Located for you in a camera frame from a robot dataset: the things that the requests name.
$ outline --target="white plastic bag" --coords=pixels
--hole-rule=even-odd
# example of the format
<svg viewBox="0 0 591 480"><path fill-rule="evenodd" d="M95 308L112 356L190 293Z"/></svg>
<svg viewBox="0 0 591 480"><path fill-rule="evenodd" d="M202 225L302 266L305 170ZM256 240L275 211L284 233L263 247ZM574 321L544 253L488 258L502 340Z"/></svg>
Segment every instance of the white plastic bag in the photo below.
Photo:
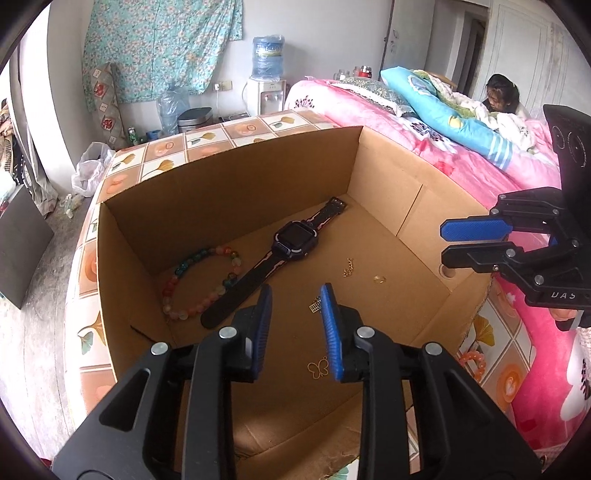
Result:
<svg viewBox="0 0 591 480"><path fill-rule="evenodd" d="M72 175L72 191L92 197L114 156L115 150L111 150L107 144L92 142L82 154L76 173Z"/></svg>
<svg viewBox="0 0 591 480"><path fill-rule="evenodd" d="M6 170L0 170L0 205L12 195L17 188L11 175Z"/></svg>

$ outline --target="trash can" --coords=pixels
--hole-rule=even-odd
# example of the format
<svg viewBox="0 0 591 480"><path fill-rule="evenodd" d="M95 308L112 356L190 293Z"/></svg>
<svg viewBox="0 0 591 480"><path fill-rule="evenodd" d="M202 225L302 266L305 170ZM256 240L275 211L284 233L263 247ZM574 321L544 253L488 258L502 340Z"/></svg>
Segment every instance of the trash can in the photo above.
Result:
<svg viewBox="0 0 591 480"><path fill-rule="evenodd" d="M206 127L213 125L215 120L213 119L213 112L210 107L191 108L185 113L179 115L178 120L178 133L189 132L197 128Z"/></svg>

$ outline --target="watch face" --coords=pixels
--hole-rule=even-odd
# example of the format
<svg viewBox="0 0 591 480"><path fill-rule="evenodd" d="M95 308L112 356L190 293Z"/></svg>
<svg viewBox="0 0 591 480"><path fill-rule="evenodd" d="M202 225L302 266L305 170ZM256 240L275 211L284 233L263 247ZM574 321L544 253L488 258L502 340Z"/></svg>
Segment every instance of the watch face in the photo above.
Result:
<svg viewBox="0 0 591 480"><path fill-rule="evenodd" d="M314 238L314 233L301 224L301 222L291 222L281 232L278 240L293 251L298 251Z"/></svg>

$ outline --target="hole in cardboard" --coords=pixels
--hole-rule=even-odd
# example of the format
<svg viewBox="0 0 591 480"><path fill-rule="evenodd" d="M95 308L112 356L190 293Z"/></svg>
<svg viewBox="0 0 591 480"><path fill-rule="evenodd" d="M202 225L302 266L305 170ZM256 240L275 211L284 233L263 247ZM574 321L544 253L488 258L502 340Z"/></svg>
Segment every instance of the hole in cardboard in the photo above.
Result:
<svg viewBox="0 0 591 480"><path fill-rule="evenodd" d="M456 276L456 269L455 268L447 268L445 265L439 265L439 274L443 278L453 278Z"/></svg>

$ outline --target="electrical outlet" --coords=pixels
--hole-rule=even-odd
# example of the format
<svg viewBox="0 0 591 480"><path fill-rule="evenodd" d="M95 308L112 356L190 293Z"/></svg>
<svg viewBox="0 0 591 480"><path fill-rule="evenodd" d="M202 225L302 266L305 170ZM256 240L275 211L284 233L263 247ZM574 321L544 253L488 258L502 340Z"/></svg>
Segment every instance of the electrical outlet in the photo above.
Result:
<svg viewBox="0 0 591 480"><path fill-rule="evenodd" d="M213 90L215 92L227 92L229 90L232 90L232 81L224 80L223 82L214 83Z"/></svg>

